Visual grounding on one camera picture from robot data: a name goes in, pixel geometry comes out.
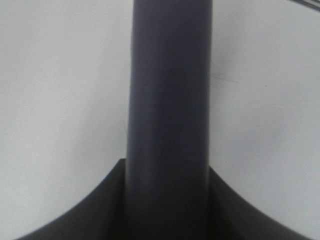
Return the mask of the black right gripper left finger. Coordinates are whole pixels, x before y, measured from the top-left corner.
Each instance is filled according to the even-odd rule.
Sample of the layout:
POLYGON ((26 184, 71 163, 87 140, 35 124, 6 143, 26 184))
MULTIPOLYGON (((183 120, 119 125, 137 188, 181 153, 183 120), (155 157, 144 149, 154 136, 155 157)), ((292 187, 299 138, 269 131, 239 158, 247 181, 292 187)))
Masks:
POLYGON ((126 160, 120 159, 110 173, 83 200, 21 240, 110 239, 117 208, 122 200, 126 160))

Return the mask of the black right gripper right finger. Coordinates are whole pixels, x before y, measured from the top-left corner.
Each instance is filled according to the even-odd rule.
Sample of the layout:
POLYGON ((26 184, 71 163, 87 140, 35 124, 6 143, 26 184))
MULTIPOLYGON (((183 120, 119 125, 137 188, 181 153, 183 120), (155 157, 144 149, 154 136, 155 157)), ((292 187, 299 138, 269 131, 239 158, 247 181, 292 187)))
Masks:
POLYGON ((247 202, 209 168, 210 240, 307 240, 247 202))

